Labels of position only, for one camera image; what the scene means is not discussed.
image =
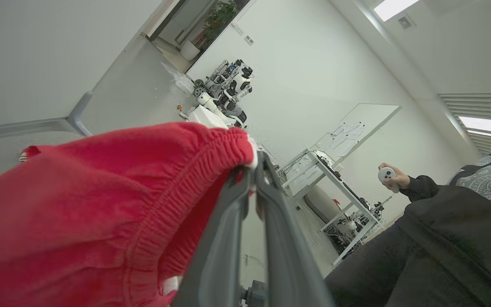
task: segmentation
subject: wall socket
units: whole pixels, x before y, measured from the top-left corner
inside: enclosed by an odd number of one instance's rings
[[[253,45],[253,39],[251,39],[249,35],[245,37],[245,40],[248,42],[248,44]]]

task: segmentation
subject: metal table frame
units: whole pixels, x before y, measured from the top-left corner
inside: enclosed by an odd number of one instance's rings
[[[306,173],[306,171],[308,171],[309,169],[311,169],[312,167],[315,167],[316,165],[318,166],[319,169],[321,169],[321,171],[323,171],[323,174],[325,176],[327,176],[331,182],[333,182],[333,184],[339,188],[339,190],[342,191],[342,193],[347,197],[349,198],[349,200],[351,200],[351,202],[349,203],[348,206],[346,206],[341,213],[337,214],[337,216],[335,216],[333,219],[331,219],[331,221],[329,221],[329,223],[327,223],[326,225],[324,225],[320,230],[319,232],[321,233],[322,231],[324,231],[327,227],[329,227],[329,225],[333,224],[333,222],[335,222],[337,219],[341,218],[345,212],[347,210],[349,210],[352,206],[356,206],[358,208],[358,210],[360,210],[361,212],[364,212],[364,214],[369,218],[369,222],[367,223],[366,226],[363,227],[363,229],[360,231],[360,233],[358,235],[356,235],[356,237],[351,241],[351,243],[349,243],[349,245],[346,247],[346,249],[344,249],[344,251],[339,255],[339,257],[335,260],[335,262],[333,262],[333,266],[336,266],[345,256],[347,253],[349,253],[349,251],[357,244],[357,242],[359,242],[359,240],[364,236],[366,235],[366,233],[368,231],[370,231],[370,229],[372,229],[374,227],[374,225],[376,224],[380,224],[381,222],[374,216],[372,215],[372,213],[367,210],[363,204],[361,203],[361,201],[359,199],[357,199],[344,185],[343,185],[343,181],[340,181],[331,171],[329,171],[329,169],[327,169],[327,167],[321,163],[321,161],[319,160],[318,156],[312,152],[311,150],[309,149],[306,149],[306,150],[303,150],[300,154],[298,154],[293,160],[291,163],[294,163],[294,161],[298,160],[298,159],[301,159],[302,157],[304,157],[304,155],[308,155],[308,157],[310,157],[310,159],[312,160],[311,163],[309,163],[308,165],[306,165],[306,167],[304,168],[304,170],[296,175],[294,175],[293,177],[291,177],[290,179],[288,179],[285,183],[283,183],[283,187],[286,187],[286,186],[289,186],[290,183],[292,183],[293,181],[295,181],[296,179],[298,179],[300,176],[302,176],[303,174]],[[304,187],[302,190],[300,190],[295,196],[293,196],[293,199],[294,200],[298,200],[302,197],[304,197],[309,191],[310,189],[312,188],[312,186],[316,185],[321,179],[323,179],[323,175],[322,176],[319,176],[319,178],[317,178],[314,182],[312,182],[310,185],[306,185],[306,187]]]

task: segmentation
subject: paper on whiteboard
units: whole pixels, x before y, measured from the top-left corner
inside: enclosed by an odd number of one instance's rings
[[[333,131],[333,134],[337,135],[340,132],[343,132],[344,129],[346,129],[346,128],[347,128],[347,125],[346,124],[342,124],[338,128],[336,128],[335,131]]]
[[[337,146],[341,145],[341,143],[344,142],[346,140],[346,138],[347,138],[347,136],[344,132],[339,133],[335,137],[333,144],[331,144],[331,148],[335,149]]]
[[[308,157],[307,155],[304,155],[300,160],[298,160],[292,167],[291,169],[293,171],[299,172],[300,169],[304,169],[305,165],[308,165],[312,162],[312,159]]]
[[[326,151],[329,146],[331,146],[331,143],[333,143],[333,136],[330,133],[326,133],[315,145],[319,148],[321,151]]]
[[[312,175],[315,173],[315,171],[317,171],[318,168],[317,167],[312,167],[310,168],[309,170],[307,170],[304,175],[306,175],[306,178],[310,178],[312,177]]]
[[[350,150],[353,149],[356,144],[356,140],[345,140],[341,143],[341,145],[337,146],[335,151],[333,151],[333,155],[337,157],[344,157],[349,153]]]
[[[356,123],[356,124],[350,124],[350,125],[347,125],[347,127],[344,129],[344,133],[348,133],[352,130],[354,130],[355,128],[358,128],[359,125],[361,125],[360,122]]]
[[[355,128],[354,130],[348,132],[347,138],[350,140],[357,140],[361,136],[363,131],[365,131],[365,127]]]

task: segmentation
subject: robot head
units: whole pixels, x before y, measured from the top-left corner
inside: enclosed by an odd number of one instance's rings
[[[251,74],[253,73],[253,68],[250,68],[249,66],[245,66],[244,68],[242,68],[242,76],[244,78],[249,78],[249,76],[251,76]]]

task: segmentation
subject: potted plant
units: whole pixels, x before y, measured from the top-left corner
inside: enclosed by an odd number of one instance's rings
[[[238,14],[238,6],[234,0],[228,3],[217,2],[216,7],[207,13],[206,26],[202,32],[193,41],[185,41],[181,48],[181,55],[189,61],[193,60],[200,51],[206,50],[213,43],[236,14]]]

